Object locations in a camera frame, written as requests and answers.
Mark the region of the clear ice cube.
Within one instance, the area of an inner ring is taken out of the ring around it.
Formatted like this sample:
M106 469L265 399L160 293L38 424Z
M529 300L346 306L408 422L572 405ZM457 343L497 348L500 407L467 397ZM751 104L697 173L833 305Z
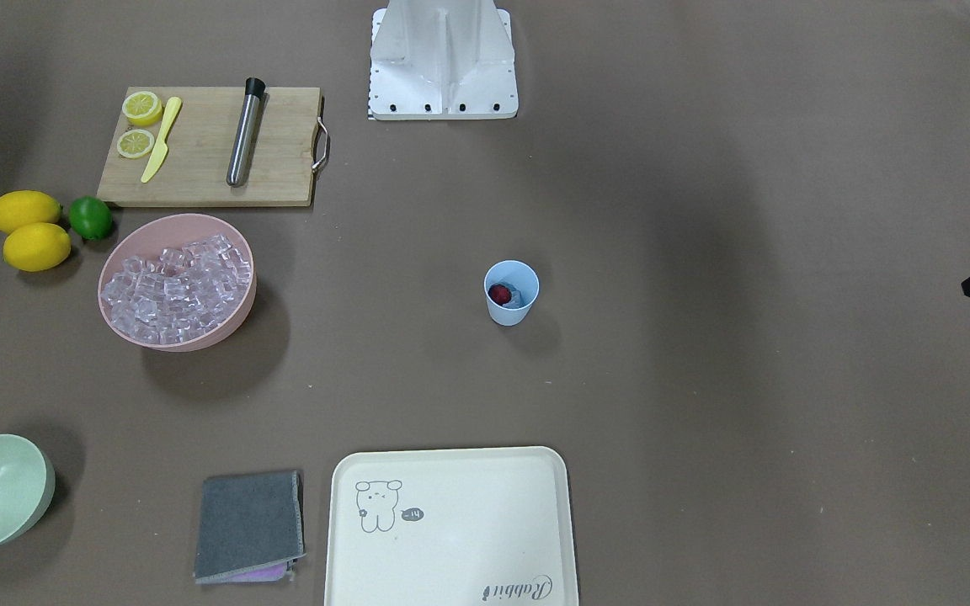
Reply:
M514 286L507 286L507 289L509 292L509 300L504 304L505 308L522 308L526 306L526 300L520 289L517 289Z

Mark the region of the red strawberry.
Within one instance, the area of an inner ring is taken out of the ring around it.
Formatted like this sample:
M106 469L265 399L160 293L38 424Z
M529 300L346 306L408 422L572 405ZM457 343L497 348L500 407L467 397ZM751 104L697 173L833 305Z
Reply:
M506 284L492 284L488 288L488 298L497 306L504 306L509 300L509 292Z

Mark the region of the blue plastic cup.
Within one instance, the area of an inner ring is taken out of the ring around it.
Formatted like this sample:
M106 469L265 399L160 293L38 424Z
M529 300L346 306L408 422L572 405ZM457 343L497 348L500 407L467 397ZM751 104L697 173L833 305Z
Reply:
M497 325L511 327L522 322L540 293L536 271L519 260L493 265L482 280L488 313Z

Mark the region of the pink bowl of ice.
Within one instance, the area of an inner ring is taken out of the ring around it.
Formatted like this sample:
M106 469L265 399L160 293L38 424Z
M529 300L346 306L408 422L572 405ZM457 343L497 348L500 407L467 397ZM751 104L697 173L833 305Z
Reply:
M127 235L105 261L98 311L142 348L189 352L229 338L253 310L253 249L236 227L185 212Z

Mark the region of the cream rabbit tray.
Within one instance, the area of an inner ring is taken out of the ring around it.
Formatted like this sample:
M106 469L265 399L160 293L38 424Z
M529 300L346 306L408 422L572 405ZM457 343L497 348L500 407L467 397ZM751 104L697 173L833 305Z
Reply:
M328 605L577 605L568 470L546 446L361 452L336 465Z

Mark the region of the metal rod with black tip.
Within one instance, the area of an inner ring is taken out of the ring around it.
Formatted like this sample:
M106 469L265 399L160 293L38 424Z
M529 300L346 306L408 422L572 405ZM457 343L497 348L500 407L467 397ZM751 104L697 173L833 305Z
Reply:
M259 124L262 122L266 88L265 81L257 77L248 77L245 82L245 96L243 96L227 168L228 187L243 187L248 181L250 168L253 165L254 149L257 145Z

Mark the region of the grey folded cloth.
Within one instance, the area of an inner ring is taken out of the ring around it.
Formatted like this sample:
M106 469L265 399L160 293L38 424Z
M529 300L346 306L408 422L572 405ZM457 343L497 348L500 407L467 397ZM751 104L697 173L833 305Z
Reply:
M299 471L211 476L201 484L195 583L281 582L304 555Z

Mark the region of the wooden cutting board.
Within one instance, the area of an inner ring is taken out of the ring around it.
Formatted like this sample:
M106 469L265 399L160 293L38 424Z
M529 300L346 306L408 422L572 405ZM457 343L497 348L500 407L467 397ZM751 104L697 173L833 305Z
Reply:
M131 128L118 118L105 158L97 197L119 207L308 207L313 181L327 146L317 146L321 88L272 86L259 114L250 169L242 187L226 181L245 88L236 86L149 86L166 101L184 106L169 131L168 155L150 183L140 178L149 158L127 160L116 150Z

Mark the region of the yellow plastic knife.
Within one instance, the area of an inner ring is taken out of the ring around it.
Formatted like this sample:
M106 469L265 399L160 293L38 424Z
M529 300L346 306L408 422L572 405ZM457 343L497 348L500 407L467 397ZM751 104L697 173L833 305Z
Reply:
M172 96L167 100L161 123L159 123L157 137L154 139L154 145L149 160L147 160L146 168L140 177L140 183L150 183L155 175L157 175L159 168L164 165L169 154L167 139L170 133L172 133L174 122L176 122L182 106L184 106L184 101L178 96Z

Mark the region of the lemon slice lower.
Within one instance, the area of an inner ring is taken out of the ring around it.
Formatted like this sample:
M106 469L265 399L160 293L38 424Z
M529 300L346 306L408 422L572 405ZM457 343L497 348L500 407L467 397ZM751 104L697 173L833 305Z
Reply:
M164 103L161 97L152 91L137 91L130 93L120 105L120 113L132 127L148 127L162 120Z

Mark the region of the lemon slice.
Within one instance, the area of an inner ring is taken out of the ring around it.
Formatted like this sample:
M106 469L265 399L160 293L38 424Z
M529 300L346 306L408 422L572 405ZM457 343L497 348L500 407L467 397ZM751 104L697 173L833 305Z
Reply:
M115 143L120 157L127 160L138 160L150 154L155 146L155 135L145 128L130 128L123 131Z
M161 97L152 91L137 91L130 93L120 105L120 113L132 127L148 127L162 120L164 103Z

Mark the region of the lemon slice upper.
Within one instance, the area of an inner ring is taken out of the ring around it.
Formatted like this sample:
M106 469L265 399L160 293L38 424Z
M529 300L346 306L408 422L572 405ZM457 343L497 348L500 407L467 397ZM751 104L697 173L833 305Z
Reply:
M138 160L150 154L155 146L155 135L145 128L130 128L123 131L115 143L120 157L127 160Z

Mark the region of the green lime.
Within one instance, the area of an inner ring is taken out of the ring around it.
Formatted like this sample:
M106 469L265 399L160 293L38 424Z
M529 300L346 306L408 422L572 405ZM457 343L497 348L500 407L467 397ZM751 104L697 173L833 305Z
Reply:
M107 204L93 196L78 197L69 204L68 221L83 239L105 239L113 231L113 216Z

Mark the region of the yellow lemon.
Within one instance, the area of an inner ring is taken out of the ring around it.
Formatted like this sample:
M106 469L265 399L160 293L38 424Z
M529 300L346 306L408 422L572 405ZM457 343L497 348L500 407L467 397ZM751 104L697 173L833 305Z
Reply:
M54 268L68 258L71 238L68 233L49 222L21 226L3 243L3 260L24 272L40 272Z
M12 234L35 223L57 223L62 207L54 197L37 189L15 189L0 196L0 231Z

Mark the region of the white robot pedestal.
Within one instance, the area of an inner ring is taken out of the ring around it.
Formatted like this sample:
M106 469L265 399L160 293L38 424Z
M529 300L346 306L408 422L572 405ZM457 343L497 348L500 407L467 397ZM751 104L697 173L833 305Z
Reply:
M370 24L370 119L505 120L519 112L512 19L493 1L390 1Z

